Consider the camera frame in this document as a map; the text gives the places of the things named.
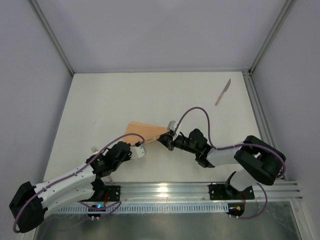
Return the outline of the peach cloth napkin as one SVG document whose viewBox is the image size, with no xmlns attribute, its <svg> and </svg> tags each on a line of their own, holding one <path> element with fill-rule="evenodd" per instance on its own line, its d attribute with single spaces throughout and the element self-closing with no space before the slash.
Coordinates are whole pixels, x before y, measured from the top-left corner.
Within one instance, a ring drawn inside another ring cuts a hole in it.
<svg viewBox="0 0 320 240">
<path fill-rule="evenodd" d="M 168 129 L 163 126 L 132 121 L 126 127 L 125 134 L 129 133 L 135 133 L 142 136 L 144 138 L 144 143 L 148 144 L 156 141 L 161 135 L 167 134 Z"/>
</svg>

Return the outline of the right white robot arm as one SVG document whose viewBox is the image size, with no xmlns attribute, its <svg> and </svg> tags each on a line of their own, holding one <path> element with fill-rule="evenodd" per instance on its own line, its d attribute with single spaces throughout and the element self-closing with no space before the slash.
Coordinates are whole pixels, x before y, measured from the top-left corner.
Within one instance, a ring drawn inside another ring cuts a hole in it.
<svg viewBox="0 0 320 240">
<path fill-rule="evenodd" d="M 170 151 L 177 148 L 194 154 L 195 161 L 203 168 L 242 166 L 240 171 L 234 171 L 228 177 L 223 186 L 227 197 L 232 200 L 240 198 L 247 188 L 255 184 L 272 186 L 280 171 L 285 169 L 285 155 L 253 135 L 236 145 L 218 148 L 209 145 L 197 128 L 188 137 L 182 133 L 174 137 L 170 130 L 157 141 Z"/>
</svg>

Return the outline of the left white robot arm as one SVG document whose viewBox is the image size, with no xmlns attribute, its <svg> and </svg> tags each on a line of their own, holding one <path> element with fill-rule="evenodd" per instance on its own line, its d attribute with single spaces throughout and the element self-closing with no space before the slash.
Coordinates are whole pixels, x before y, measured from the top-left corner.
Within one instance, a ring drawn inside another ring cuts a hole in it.
<svg viewBox="0 0 320 240">
<path fill-rule="evenodd" d="M 131 158 L 131 145 L 119 141 L 60 177 L 35 185 L 29 181 L 21 184 L 9 204 L 14 217 L 13 231 L 27 233 L 65 205 L 102 200 L 106 192 L 102 179 Z"/>
</svg>

